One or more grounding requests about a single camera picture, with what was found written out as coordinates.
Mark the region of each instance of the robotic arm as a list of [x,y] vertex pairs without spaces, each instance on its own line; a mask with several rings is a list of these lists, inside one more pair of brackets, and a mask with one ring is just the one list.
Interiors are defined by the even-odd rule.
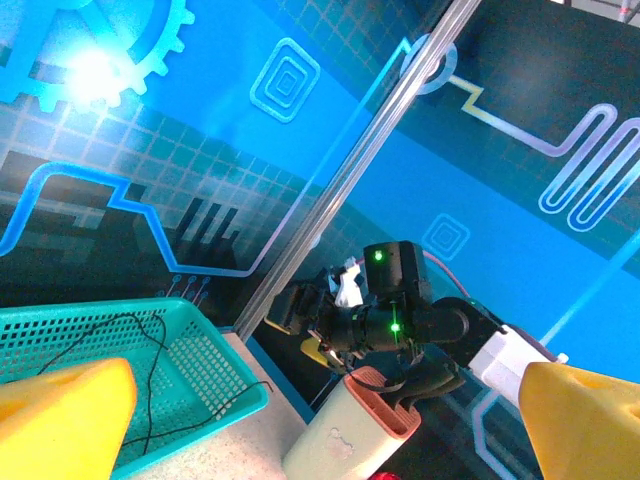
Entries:
[[[290,335],[308,332],[311,339],[303,351],[340,374],[369,352],[398,351],[413,362],[421,346],[433,343],[451,360],[450,370],[453,366],[454,378],[439,392],[462,383],[456,372],[461,367],[516,406],[528,364],[566,361],[473,300],[445,297],[433,302],[419,245],[406,241],[371,245],[364,249],[364,265],[370,301],[362,302],[360,267],[350,259],[328,272],[328,281],[321,275],[315,283],[283,291],[273,302],[267,323]],[[332,283],[338,287],[335,295]],[[409,391],[414,398],[419,393],[415,387]]]
[[[396,412],[454,390],[463,383],[459,368],[467,369],[519,408],[546,479],[640,478],[640,385],[561,365],[565,355],[553,355],[474,300],[432,301],[418,245],[369,246],[364,265],[365,302],[360,267],[350,259],[316,282],[283,291],[266,321],[288,334],[308,332],[302,350],[338,373],[349,373],[369,352],[405,354],[411,367],[384,387],[348,378]],[[419,362],[427,343],[446,361]]]

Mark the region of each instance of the pink cable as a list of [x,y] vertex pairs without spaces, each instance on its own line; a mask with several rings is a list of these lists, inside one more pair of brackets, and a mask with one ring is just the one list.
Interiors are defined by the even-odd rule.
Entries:
[[[449,267],[447,267],[444,263],[442,263],[442,260],[440,260],[438,257],[436,257],[435,255],[427,252],[426,250],[422,251],[422,254],[425,256],[425,258],[427,258],[428,260],[431,260],[433,263],[435,263],[438,267],[440,267],[440,269],[447,274],[447,277],[449,277],[451,279],[451,281],[455,284],[456,287],[458,287],[458,290],[460,290],[460,293],[462,293],[465,297],[467,298],[471,298],[471,295],[469,295],[469,292],[467,292],[467,289],[464,288],[464,286],[462,285],[462,283],[460,283],[460,280],[458,280],[456,278],[456,276],[453,274],[453,272],[451,270],[449,270]],[[364,258],[361,258],[360,260],[358,260],[356,262],[358,265],[362,265],[364,263]]]

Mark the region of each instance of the table surface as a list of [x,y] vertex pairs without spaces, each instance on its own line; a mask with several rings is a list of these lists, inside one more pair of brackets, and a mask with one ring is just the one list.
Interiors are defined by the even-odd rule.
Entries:
[[274,392],[268,392],[268,405],[213,437],[135,475],[134,480],[286,480],[281,467],[282,457],[306,424],[238,336],[225,333],[224,337],[258,380],[267,380],[273,387]]

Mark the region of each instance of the square spiral graphic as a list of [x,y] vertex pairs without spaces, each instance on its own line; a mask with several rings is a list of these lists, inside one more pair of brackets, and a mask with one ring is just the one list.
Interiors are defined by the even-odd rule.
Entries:
[[271,52],[253,83],[251,102],[282,123],[291,122],[320,77],[320,65],[291,38]]
[[422,246],[441,260],[450,261],[464,247],[469,236],[467,227],[450,215],[441,213],[422,236]]

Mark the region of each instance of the red object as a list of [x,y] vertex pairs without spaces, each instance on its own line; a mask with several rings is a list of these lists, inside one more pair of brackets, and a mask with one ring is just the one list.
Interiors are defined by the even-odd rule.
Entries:
[[369,480],[402,480],[399,476],[393,473],[376,473]]

